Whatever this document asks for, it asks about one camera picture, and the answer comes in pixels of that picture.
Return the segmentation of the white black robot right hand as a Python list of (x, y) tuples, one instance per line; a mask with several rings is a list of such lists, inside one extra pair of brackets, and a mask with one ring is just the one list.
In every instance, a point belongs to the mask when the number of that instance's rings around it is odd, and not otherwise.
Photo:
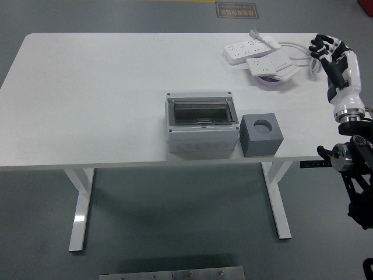
[(361, 79), (356, 54), (343, 41), (318, 34), (311, 40), (310, 55), (328, 76), (328, 102), (337, 123), (362, 120), (365, 105), (360, 98)]

